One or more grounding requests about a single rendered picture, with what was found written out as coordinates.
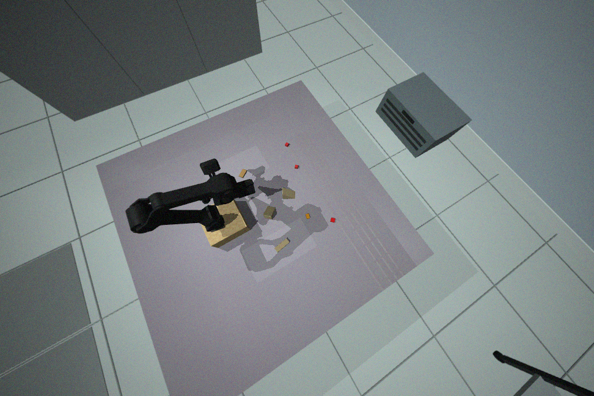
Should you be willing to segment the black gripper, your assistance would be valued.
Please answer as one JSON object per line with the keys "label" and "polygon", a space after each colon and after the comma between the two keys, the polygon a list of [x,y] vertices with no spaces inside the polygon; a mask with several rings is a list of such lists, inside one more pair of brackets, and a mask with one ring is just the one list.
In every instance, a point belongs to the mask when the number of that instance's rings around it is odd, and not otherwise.
{"label": "black gripper", "polygon": [[200,168],[201,168],[203,174],[209,175],[209,177],[212,177],[212,175],[213,176],[216,175],[215,172],[217,172],[221,169],[217,159],[211,159],[206,162],[200,163]]}

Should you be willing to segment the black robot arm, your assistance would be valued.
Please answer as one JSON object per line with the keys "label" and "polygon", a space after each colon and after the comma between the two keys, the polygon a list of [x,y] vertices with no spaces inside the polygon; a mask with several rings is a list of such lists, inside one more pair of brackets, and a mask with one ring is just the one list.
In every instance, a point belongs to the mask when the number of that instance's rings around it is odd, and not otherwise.
{"label": "black robot arm", "polygon": [[[231,203],[236,197],[255,193],[252,179],[237,182],[228,173],[210,177],[206,182],[168,192],[156,192],[138,199],[126,209],[126,215],[133,233],[148,233],[161,225],[200,223],[207,232],[225,228],[224,218],[216,206]],[[201,200],[214,205],[202,210],[170,210],[171,208]],[[149,204],[151,203],[151,204]]]}

